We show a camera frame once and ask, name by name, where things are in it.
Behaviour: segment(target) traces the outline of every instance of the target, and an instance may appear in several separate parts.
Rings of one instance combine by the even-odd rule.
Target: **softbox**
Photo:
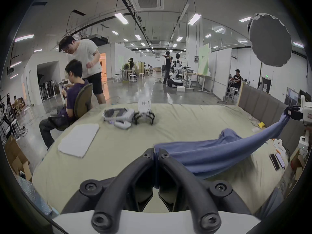
[[[262,63],[282,67],[291,58],[291,36],[278,18],[255,14],[248,32],[252,50]]]

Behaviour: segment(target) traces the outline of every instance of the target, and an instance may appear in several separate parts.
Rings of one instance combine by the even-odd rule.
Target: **mattress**
[[[102,119],[105,108],[113,107],[138,109],[137,104],[104,104],[93,108],[60,135],[36,167],[33,185],[57,211],[62,211],[83,181],[117,176],[154,144],[217,139],[225,128],[231,128],[245,138],[254,134],[252,129],[258,122],[237,106],[152,104],[154,125],[141,120],[138,125],[122,130]],[[98,123],[100,126],[86,155],[77,158],[59,152],[57,146],[61,139],[75,125],[84,123]],[[275,171],[269,159],[269,154],[275,153],[272,140],[268,140],[250,157],[209,180],[228,181],[254,213],[267,200],[284,173],[284,169]],[[166,212],[155,192],[144,211]]]

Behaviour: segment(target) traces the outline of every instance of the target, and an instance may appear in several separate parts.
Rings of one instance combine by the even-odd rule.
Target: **black hair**
[[[65,68],[65,71],[69,74],[71,71],[75,77],[80,77],[82,76],[82,64],[81,61],[73,59],[71,60]]]
[[[76,40],[72,36],[64,37],[60,42],[57,43],[59,45],[59,52],[64,50],[64,48],[66,48],[73,41],[76,41]]]

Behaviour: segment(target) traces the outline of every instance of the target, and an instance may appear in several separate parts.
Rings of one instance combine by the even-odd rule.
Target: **purple shirt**
[[[81,83],[76,83],[73,87],[69,88],[67,90],[67,105],[66,108],[67,109],[74,109],[75,106],[75,101],[76,98],[78,96],[78,93],[80,92],[80,90],[87,85],[89,82],[88,80],[85,80],[84,84]],[[59,116],[65,115],[66,117],[68,117],[68,114],[66,112],[66,108],[65,106],[61,109],[60,113],[58,114]]]

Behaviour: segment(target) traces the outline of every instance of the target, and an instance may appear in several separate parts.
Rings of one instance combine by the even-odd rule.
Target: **white towel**
[[[82,158],[98,130],[99,124],[77,125],[61,140],[57,149],[62,153]]]

